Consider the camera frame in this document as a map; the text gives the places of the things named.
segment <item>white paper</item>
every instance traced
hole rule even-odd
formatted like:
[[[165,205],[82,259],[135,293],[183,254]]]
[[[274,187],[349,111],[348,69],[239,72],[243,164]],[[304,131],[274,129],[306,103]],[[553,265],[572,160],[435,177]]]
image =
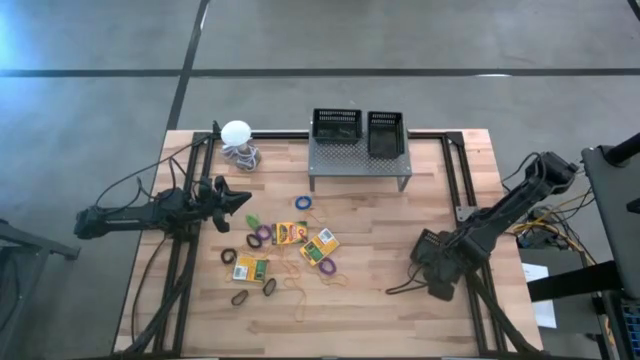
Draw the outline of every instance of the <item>white paper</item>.
[[[527,282],[549,277],[549,269],[546,266],[522,264],[524,277]],[[553,311],[553,301],[545,300],[533,303],[533,312],[536,315],[538,326],[555,329],[556,314]]]

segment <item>black rubber band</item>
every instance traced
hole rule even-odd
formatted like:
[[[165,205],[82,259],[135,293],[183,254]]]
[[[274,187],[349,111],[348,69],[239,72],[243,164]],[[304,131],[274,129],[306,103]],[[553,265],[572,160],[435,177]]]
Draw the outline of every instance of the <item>black rubber band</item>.
[[[266,284],[264,284],[264,287],[262,288],[262,293],[264,294],[264,296],[269,296],[273,294],[273,290],[275,289],[276,289],[276,279],[271,278],[269,279],[269,281],[267,281]]]
[[[262,240],[255,234],[247,234],[247,245],[252,249],[259,249],[262,247]]]
[[[231,298],[231,305],[239,306],[249,297],[249,292],[247,290],[242,290],[237,293],[234,297]]]
[[[220,253],[220,260],[222,260],[222,263],[225,265],[232,264],[234,261],[236,261],[237,258],[238,253],[236,252],[236,249],[224,249]]]

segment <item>wooden tabletop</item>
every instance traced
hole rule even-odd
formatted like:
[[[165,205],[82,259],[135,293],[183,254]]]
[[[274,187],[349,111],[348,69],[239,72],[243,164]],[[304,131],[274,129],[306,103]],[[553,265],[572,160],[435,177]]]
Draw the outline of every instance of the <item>wooden tabletop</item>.
[[[479,206],[492,206],[502,196],[500,175],[487,130],[462,130]],[[191,142],[192,131],[170,131],[162,157]],[[194,274],[183,356],[462,356],[475,355],[464,281],[451,302],[438,300],[426,290],[389,296],[384,290],[405,282],[409,253],[423,228],[453,230],[441,145],[434,140],[411,140],[414,176],[404,193],[394,178],[318,178],[310,214],[294,207],[297,196],[309,194],[306,140],[254,141],[262,162],[254,173],[225,163],[216,146],[211,176],[224,175],[232,190],[251,191],[253,197],[227,220],[231,231],[218,233],[211,222],[203,225]],[[186,167],[188,151],[176,158]],[[460,193],[464,187],[458,172]],[[178,184],[183,178],[178,177]],[[167,165],[158,170],[154,192],[171,187]],[[325,285],[316,269],[299,253],[300,245],[274,247],[267,277],[278,281],[265,297],[260,285],[229,281],[220,261],[223,249],[240,249],[249,227],[246,214],[263,223],[307,220],[310,235],[329,228],[340,247],[331,254],[338,273],[348,284]],[[126,348],[131,335],[131,307],[142,272],[162,240],[157,231],[142,235],[125,303],[115,350]],[[159,306],[171,240],[153,263],[138,303],[136,333]],[[252,256],[264,253],[258,250]],[[513,238],[498,240],[491,257],[498,301],[529,342],[542,348],[518,249]],[[304,291],[284,286],[287,277]],[[234,307],[230,300],[241,289],[246,302]],[[483,310],[489,339],[491,325]],[[168,331],[167,338],[173,336]]]

